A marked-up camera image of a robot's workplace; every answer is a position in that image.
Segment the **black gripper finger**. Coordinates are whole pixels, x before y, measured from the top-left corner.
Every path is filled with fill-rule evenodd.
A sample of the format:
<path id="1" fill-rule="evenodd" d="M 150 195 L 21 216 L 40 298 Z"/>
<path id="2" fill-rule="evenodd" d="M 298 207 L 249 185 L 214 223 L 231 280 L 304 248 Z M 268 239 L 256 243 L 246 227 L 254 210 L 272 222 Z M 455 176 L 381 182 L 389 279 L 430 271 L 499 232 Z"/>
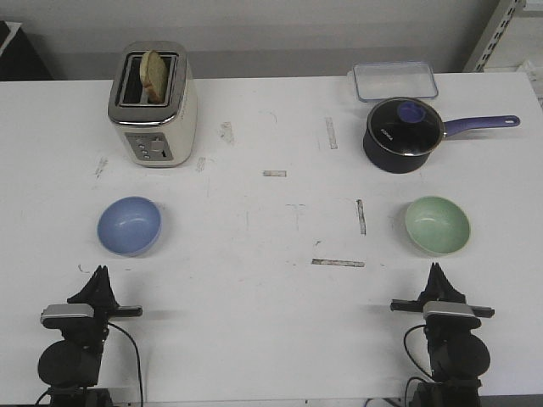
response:
<path id="1" fill-rule="evenodd" d="M 437 286 L 438 286 L 438 300 L 446 301 L 450 303 L 465 304 L 466 297 L 464 294 L 457 291 L 447 279 L 445 273 L 440 267 L 439 263 L 436 264 Z"/>
<path id="2" fill-rule="evenodd" d="M 67 299 L 68 304 L 100 304 L 103 267 L 99 265 L 87 284 L 77 294 Z"/>
<path id="3" fill-rule="evenodd" d="M 428 301 L 434 301 L 439 296 L 439 264 L 433 262 L 430 266 L 430 271 L 427 279 L 426 287 L 420 292 L 418 301 L 427 303 Z"/>
<path id="4" fill-rule="evenodd" d="M 103 286 L 103 303 L 104 306 L 119 306 L 116 301 L 113 289 L 110 284 L 109 270 L 106 265 L 102 266 L 102 286 Z"/>

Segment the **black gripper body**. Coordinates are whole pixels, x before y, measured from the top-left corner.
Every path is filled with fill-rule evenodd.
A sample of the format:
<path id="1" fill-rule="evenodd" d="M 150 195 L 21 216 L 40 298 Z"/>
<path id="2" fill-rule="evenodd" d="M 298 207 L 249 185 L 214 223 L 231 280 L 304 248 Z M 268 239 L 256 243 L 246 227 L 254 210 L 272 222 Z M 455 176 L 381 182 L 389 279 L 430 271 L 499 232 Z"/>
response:
<path id="1" fill-rule="evenodd" d="M 421 301 L 393 299 L 392 311 L 421 313 L 426 327 L 434 336 L 457 335 L 481 327 L 482 318 L 492 318 L 495 310 L 491 307 L 475 306 L 450 301 Z"/>
<path id="2" fill-rule="evenodd" d="M 93 307 L 94 317 L 67 318 L 63 327 L 65 339 L 105 339 L 107 325 L 112 318 L 130 318 L 143 315 L 143 307 L 120 306 L 117 308 Z"/>

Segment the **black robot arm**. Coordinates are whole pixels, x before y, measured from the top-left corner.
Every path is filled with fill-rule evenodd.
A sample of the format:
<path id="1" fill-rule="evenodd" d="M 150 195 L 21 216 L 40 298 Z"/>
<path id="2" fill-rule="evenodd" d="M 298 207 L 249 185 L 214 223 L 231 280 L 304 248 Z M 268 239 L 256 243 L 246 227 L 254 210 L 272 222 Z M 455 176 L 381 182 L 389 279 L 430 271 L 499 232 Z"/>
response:
<path id="1" fill-rule="evenodd" d="M 483 318 L 491 318 L 491 307 L 467 303 L 464 294 L 449 282 L 439 263 L 430 266 L 426 287 L 415 300 L 394 299 L 390 309 L 420 313 L 424 323 L 406 331 L 407 338 L 416 329 L 423 329 L 427 340 L 430 369 L 418 362 L 414 365 L 424 375 L 411 377 L 417 381 L 412 398 L 404 397 L 405 406 L 480 406 L 479 377 L 490 367 L 490 351 L 472 334 L 481 327 Z"/>
<path id="2" fill-rule="evenodd" d="M 42 394 L 51 406 L 112 406 L 107 388 L 98 388 L 104 343 L 114 318 L 143 315 L 140 306 L 121 306 L 110 286 L 109 271 L 100 265 L 84 288 L 64 304 L 50 304 L 40 322 L 47 329 L 57 329 L 62 340 L 48 346 L 37 364 L 38 376 L 48 385 Z"/>

